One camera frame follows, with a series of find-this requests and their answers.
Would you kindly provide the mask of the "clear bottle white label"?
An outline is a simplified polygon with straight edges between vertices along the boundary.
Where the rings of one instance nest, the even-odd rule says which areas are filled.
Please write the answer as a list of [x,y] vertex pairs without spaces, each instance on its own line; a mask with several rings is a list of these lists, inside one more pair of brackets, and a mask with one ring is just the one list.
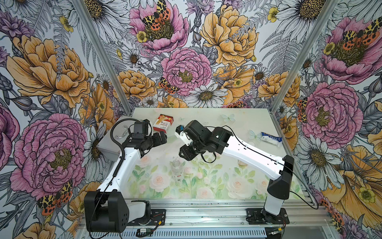
[[171,164],[171,170],[174,180],[177,183],[181,183],[184,179],[184,166],[183,164],[178,160],[175,159]]

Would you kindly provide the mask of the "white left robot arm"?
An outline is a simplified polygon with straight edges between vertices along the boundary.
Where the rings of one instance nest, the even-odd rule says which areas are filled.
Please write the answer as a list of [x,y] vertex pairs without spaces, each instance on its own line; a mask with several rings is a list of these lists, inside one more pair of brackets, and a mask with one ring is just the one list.
[[[116,139],[114,130],[120,123],[131,121],[133,129],[127,130],[124,142]],[[126,202],[122,189],[136,162],[152,148],[166,144],[163,132],[154,133],[149,120],[121,119],[111,128],[110,139],[120,153],[109,175],[96,191],[84,197],[87,231],[92,233],[122,233],[130,223],[147,224],[151,221],[151,205],[146,200]]]

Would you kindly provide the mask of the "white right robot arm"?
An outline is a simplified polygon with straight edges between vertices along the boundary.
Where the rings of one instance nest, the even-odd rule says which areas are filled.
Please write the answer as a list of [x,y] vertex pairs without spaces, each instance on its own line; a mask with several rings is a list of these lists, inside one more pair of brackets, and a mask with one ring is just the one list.
[[293,157],[279,157],[266,153],[239,139],[228,126],[205,127],[196,120],[176,128],[175,136],[184,142],[179,156],[187,161],[209,152],[226,155],[251,165],[268,178],[268,196],[262,209],[249,209],[247,222],[250,224],[276,225],[289,223],[284,201],[289,198],[293,178]]

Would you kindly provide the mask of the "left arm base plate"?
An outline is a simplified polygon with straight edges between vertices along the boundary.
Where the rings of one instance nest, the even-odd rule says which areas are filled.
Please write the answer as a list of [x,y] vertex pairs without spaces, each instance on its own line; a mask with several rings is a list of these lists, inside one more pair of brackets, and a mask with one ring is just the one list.
[[148,221],[142,219],[136,219],[128,223],[128,226],[164,226],[166,220],[166,209],[152,209]]

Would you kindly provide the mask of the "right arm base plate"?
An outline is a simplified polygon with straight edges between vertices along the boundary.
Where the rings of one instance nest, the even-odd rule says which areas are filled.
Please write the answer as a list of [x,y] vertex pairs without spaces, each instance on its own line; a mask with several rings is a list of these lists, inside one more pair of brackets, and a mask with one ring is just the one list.
[[285,208],[278,215],[266,212],[263,208],[246,209],[246,221],[250,225],[287,225],[290,223]]

